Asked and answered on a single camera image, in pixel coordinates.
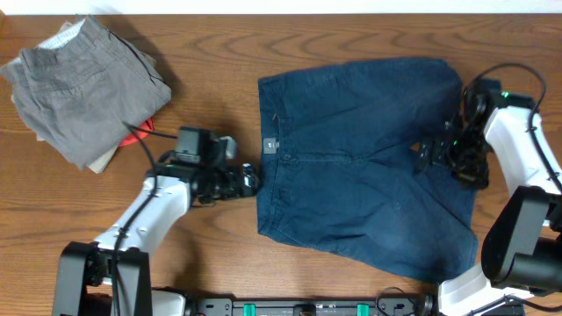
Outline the navy blue shorts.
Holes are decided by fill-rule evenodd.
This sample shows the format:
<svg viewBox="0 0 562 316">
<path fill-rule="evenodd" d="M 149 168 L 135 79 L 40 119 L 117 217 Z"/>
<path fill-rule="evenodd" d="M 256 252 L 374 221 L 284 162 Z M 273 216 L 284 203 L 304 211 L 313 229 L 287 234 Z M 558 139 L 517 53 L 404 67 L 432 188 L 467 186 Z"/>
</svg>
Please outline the navy blue shorts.
<svg viewBox="0 0 562 316">
<path fill-rule="evenodd" d="M 446 61 L 353 61 L 258 82 L 263 185 L 257 230 L 429 283 L 470 269 L 476 193 L 445 168 L 416 172 L 413 147 L 457 112 Z"/>
</svg>

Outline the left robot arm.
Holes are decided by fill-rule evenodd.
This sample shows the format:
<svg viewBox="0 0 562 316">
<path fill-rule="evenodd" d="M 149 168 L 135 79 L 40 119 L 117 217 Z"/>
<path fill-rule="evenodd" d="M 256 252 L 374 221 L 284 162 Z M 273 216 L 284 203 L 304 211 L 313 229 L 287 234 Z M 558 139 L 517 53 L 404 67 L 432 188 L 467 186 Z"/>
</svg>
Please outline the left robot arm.
<svg viewBox="0 0 562 316">
<path fill-rule="evenodd" d="M 140 194 L 110 228 L 63 249 L 54 315 L 197 314 L 188 295 L 152 286 L 150 258 L 194 200 L 213 205 L 253 197 L 260 180 L 252 164 L 231 164 L 237 144 L 230 136 L 183 126 L 175 139 L 174 149 L 148 158 Z"/>
</svg>

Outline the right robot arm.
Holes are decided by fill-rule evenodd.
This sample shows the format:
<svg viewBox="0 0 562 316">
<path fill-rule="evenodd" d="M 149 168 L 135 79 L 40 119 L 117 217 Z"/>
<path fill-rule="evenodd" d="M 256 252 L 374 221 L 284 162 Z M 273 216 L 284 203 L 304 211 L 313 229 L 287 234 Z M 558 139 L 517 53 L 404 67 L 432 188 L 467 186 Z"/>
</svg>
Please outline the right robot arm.
<svg viewBox="0 0 562 316">
<path fill-rule="evenodd" d="M 482 244 L 480 262 L 442 282 L 436 296 L 414 305 L 417 315 L 522 315 L 531 302 L 561 290 L 561 239 L 541 235 L 561 231 L 561 167 L 541 128 L 539 103 L 476 79 L 464 92 L 464 108 L 441 138 L 421 142 L 414 170 L 440 166 L 478 190 L 488 185 L 486 156 L 493 152 L 509 190 L 509 201 Z"/>
</svg>

